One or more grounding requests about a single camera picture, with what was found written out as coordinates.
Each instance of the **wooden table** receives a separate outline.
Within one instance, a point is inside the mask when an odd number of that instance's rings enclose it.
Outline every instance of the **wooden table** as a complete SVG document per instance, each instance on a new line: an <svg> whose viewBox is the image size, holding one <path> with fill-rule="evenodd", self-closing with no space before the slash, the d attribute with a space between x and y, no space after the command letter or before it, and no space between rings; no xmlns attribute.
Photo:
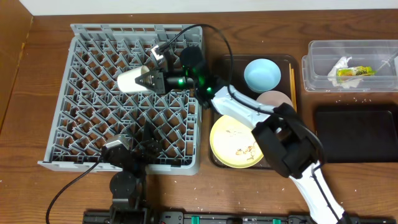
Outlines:
<svg viewBox="0 0 398 224"><path fill-rule="evenodd" d="M235 54L290 54L300 62L311 40L398 39L398 10L237 12L35 17L0 134L0 223L43 223L54 195L78 173L37 165L44 158L61 79L73 37L71 23L207 23L223 30ZM205 31L209 60L227 53ZM312 109L343 97L398 103L393 94L310 94L300 112L313 128ZM293 182L273 171L225 170L208 160L210 111L203 112L201 167L194 176L149 176L148 201L157 208L189 212L308 213ZM353 214L398 218L398 164L333 164L323 169L335 198ZM114 173L89 174L58 199L52 223L81 223L87 208L108 209Z"/></svg>

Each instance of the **white tissue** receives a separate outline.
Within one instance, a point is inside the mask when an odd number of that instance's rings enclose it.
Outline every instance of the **white tissue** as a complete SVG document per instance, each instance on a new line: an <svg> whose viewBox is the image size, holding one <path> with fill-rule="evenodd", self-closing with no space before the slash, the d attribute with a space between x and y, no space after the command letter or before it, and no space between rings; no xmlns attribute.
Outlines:
<svg viewBox="0 0 398 224"><path fill-rule="evenodd" d="M352 80L347 80L343 83L338 83L336 79L337 70L340 68L348 68L348 61L351 60L352 57L341 57L340 60L336 63L335 66L331 69L328 74L328 80L331 81L333 86L342 86L343 88L356 88L359 83L363 80L362 78L353 78Z"/></svg>

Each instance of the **yellow plate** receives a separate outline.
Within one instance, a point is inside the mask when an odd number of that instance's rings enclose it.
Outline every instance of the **yellow plate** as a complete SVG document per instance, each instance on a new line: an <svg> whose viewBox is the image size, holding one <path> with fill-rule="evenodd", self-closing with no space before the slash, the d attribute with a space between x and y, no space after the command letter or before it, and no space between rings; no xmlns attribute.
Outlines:
<svg viewBox="0 0 398 224"><path fill-rule="evenodd" d="M251 130L226 115L213 125L210 146L218 160L234 168L253 166L264 157Z"/></svg>

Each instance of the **clear plastic container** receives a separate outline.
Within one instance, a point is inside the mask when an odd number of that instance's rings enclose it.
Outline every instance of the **clear plastic container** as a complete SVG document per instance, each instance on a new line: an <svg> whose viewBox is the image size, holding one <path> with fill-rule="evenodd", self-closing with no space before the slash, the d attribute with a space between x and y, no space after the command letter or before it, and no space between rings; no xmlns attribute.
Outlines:
<svg viewBox="0 0 398 224"><path fill-rule="evenodd" d="M374 76L359 77L358 86L333 86L328 74L341 57L349 67L370 66ZM398 40L314 40L302 59L307 91L398 91Z"/></svg>

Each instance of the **black rectangular tray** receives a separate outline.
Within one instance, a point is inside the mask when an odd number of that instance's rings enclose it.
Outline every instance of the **black rectangular tray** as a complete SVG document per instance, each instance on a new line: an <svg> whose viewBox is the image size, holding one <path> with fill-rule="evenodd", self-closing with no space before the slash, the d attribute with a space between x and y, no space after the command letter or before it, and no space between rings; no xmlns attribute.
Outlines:
<svg viewBox="0 0 398 224"><path fill-rule="evenodd" d="M246 81L244 80L244 76L243 76L244 69L246 68L246 66L253 60L259 59L259 58L269 59L278 65L280 72L281 72L281 78L280 78L279 84L273 90L285 93L291 99L292 97L291 97L291 90L290 90L290 70L289 70L289 64L290 64L291 68L293 68L294 72L295 72L295 86L296 86L295 91L296 91L296 96L298 95L299 88L297 88L297 86L299 86L299 84L296 84L296 83L298 83L297 75L300 74L299 65L298 65L296 59L294 59L292 56L281 55L281 54L234 55L234 73L233 73L231 84L238 91L240 91L241 93L245 94L246 96L248 96L254 100L256 100L257 97L260 95L260 93L255 93L249 89L249 87L246 84ZM229 67L231 66L230 62L231 61L229 59L229 55L224 55L212 64L211 70L214 74L217 74L220 77L222 77L224 80L227 80ZM212 125L221 116L222 115L213 112L213 116L212 116L212 120L211 120ZM220 168L230 168L231 169L231 167L223 164L222 162L220 162L217 159L217 157L213 154L213 151L211 150L210 145L209 145L209 149L210 150L209 150L208 156L209 156L211 163L213 163L214 165L216 165L217 167L220 167ZM245 168L245 169L271 170L271 167L268 164L268 162L265 160L265 158L262 158L257 164L255 164L251 167Z"/></svg>
<svg viewBox="0 0 398 224"><path fill-rule="evenodd" d="M319 106L315 127L330 163L397 162L398 106Z"/></svg>

